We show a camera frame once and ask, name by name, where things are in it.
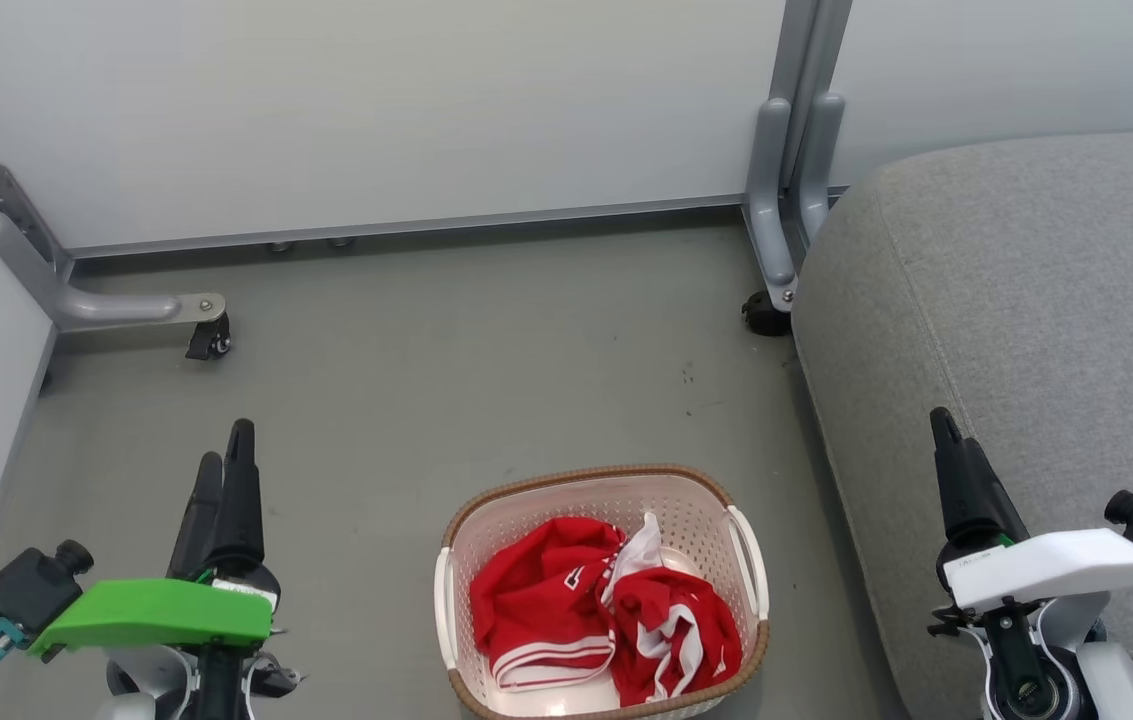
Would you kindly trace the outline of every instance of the red garment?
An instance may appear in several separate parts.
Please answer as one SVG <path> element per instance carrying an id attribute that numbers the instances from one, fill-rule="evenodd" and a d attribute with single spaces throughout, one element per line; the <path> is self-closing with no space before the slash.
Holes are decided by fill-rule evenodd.
<path id="1" fill-rule="evenodd" d="M 538 689 L 602 674 L 615 634 L 597 600 L 624 533 L 556 518 L 496 552 L 469 587 L 476 647 L 501 689 Z"/>
<path id="2" fill-rule="evenodd" d="M 617 643 L 611 676 L 620 706 L 693 693 L 739 671 L 735 620 L 712 584 L 653 568 L 615 584 Z"/>

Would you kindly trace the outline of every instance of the green plastic bracket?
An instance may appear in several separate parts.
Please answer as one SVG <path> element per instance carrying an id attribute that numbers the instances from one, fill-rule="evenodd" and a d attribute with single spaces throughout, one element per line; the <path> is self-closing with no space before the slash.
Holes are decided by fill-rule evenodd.
<path id="1" fill-rule="evenodd" d="M 247 647 L 269 638 L 273 607 L 265 598 L 210 585 L 153 578 L 100 581 L 77 598 L 28 647 L 119 647 L 204 644 Z"/>

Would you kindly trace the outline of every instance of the gray ottoman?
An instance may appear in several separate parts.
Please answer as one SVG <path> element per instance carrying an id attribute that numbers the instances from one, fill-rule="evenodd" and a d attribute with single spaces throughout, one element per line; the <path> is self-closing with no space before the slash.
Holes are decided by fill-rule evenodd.
<path id="1" fill-rule="evenodd" d="M 1133 133 L 883 168 L 806 259 L 794 334 L 881 642 L 915 720 L 979 717 L 982 662 L 932 639 L 944 544 L 927 413 L 983 443 L 1029 532 L 1133 491 Z M 1105 620 L 1133 657 L 1133 591 Z"/>

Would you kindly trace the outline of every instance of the metal frame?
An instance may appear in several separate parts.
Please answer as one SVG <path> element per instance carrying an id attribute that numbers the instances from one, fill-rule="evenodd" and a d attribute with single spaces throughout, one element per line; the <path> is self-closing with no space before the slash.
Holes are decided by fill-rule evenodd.
<path id="1" fill-rule="evenodd" d="M 218 322 L 222 295 L 101 295 L 68 283 L 73 256 L 8 168 L 0 164 L 0 259 L 59 332 L 101 328 Z"/>
<path id="2" fill-rule="evenodd" d="M 790 311 L 804 252 L 830 207 L 828 173 L 845 100 L 828 92 L 851 0 L 789 0 L 758 113 L 744 220 L 770 304 Z"/>

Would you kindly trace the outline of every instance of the perforated basket wall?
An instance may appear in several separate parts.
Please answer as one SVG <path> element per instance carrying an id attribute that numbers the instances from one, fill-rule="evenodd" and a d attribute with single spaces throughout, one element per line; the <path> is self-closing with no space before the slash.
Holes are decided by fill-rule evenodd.
<path id="1" fill-rule="evenodd" d="M 684 552 L 704 578 L 730 605 L 744 646 L 739 674 L 712 688 L 648 705 L 621 708 L 574 720 L 629 720 L 634 717 L 680 719 L 698 715 L 735 692 L 761 664 L 770 625 L 750 605 L 743 551 L 732 536 L 727 507 L 730 495 L 707 475 L 679 466 L 617 466 L 576 471 L 531 478 L 493 489 L 474 498 L 451 520 L 443 544 L 451 548 L 455 583 L 455 670 L 451 684 L 460 700 L 478 717 L 499 720 L 505 715 L 487 705 L 487 660 L 476 650 L 467 588 L 478 570 L 502 548 L 525 537 L 545 520 L 562 516 L 588 516 L 636 533 L 645 513 L 659 519 L 663 544 Z"/>

